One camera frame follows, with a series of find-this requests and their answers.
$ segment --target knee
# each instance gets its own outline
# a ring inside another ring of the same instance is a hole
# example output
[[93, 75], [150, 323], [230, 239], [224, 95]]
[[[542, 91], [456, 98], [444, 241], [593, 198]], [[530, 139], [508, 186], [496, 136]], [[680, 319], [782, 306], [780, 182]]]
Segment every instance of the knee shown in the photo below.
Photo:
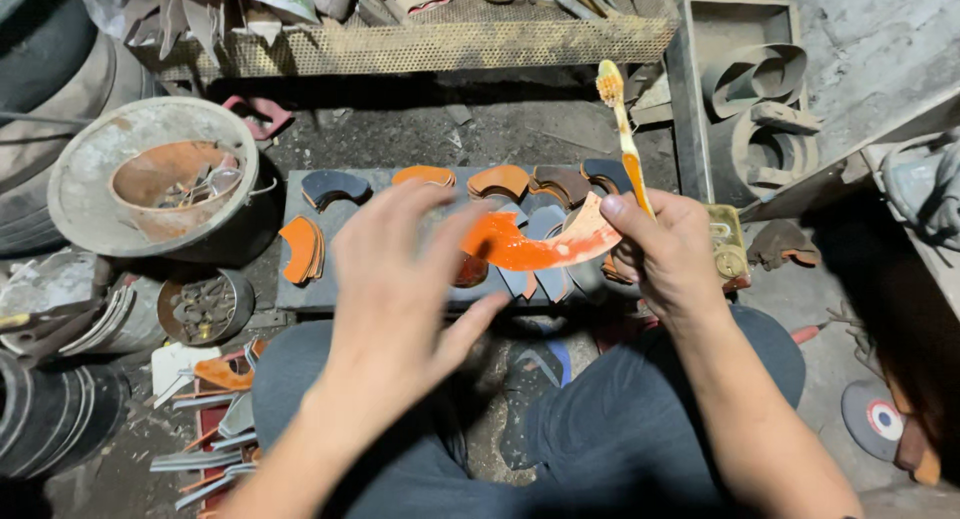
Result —
[[280, 437], [327, 365], [332, 330], [330, 320], [284, 329], [260, 356], [250, 392], [257, 439], [265, 449]]
[[735, 304], [730, 312], [783, 397], [796, 409], [804, 391], [807, 365], [790, 332], [774, 317], [755, 308]]

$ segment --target dark pants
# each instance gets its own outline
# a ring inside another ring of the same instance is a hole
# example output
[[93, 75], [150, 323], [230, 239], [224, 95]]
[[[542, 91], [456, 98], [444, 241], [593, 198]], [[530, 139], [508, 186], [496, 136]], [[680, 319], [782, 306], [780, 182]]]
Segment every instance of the dark pants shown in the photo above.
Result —
[[[806, 372], [800, 349], [772, 317], [737, 305], [731, 310], [796, 408]], [[286, 329], [259, 360], [253, 417], [268, 450], [323, 370], [330, 331], [330, 321]], [[526, 487], [470, 479], [461, 466], [462, 446], [451, 445], [454, 439], [440, 429], [436, 404], [427, 398], [388, 430], [346, 476], [327, 511], [351, 518], [732, 511], [690, 384], [663, 328], [611, 349], [530, 406], [528, 455], [542, 465]], [[302, 483], [297, 473], [290, 476], [291, 484]]]

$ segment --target hand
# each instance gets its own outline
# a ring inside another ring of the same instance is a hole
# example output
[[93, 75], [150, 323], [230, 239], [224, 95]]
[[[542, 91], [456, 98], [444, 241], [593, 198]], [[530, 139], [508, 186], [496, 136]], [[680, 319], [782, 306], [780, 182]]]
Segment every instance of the hand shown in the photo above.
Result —
[[600, 213], [624, 239], [613, 263], [635, 283], [650, 309], [670, 328], [716, 311], [727, 311], [717, 279], [710, 216], [699, 202], [648, 189], [656, 221], [633, 193], [603, 199]]
[[392, 186], [331, 244], [339, 287], [332, 345], [304, 404], [319, 396], [326, 408], [335, 405], [325, 415], [355, 422], [356, 439], [375, 439], [460, 366], [510, 301], [505, 292], [488, 295], [441, 331], [448, 288], [463, 263], [458, 245], [487, 210], [473, 203], [445, 219], [417, 257], [420, 219], [453, 194], [419, 180]]

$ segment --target metal mesh tray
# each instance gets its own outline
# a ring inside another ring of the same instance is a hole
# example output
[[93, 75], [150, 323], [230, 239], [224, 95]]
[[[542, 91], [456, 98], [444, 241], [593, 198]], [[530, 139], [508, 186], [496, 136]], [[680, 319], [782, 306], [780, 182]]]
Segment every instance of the metal mesh tray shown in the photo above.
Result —
[[163, 60], [156, 45], [132, 50], [165, 81], [659, 60], [678, 25], [672, 1], [614, 1], [622, 15], [580, 20], [558, 7], [454, 0], [414, 14], [414, 25], [372, 28], [354, 14], [342, 27], [284, 29], [272, 46], [234, 30], [217, 46], [220, 67], [195, 39], [181, 39]]

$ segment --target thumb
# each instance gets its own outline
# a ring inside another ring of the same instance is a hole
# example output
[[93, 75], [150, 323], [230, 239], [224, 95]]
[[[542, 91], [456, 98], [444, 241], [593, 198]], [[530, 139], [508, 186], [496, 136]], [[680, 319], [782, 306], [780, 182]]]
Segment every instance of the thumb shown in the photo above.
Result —
[[637, 203], [634, 194], [607, 195], [600, 203], [600, 215], [623, 236], [633, 240], [644, 253], [664, 241], [666, 230]]
[[494, 292], [474, 302], [464, 314], [439, 336], [434, 354], [436, 380], [447, 377], [460, 366], [471, 347], [480, 338], [500, 310], [510, 303], [506, 292]]

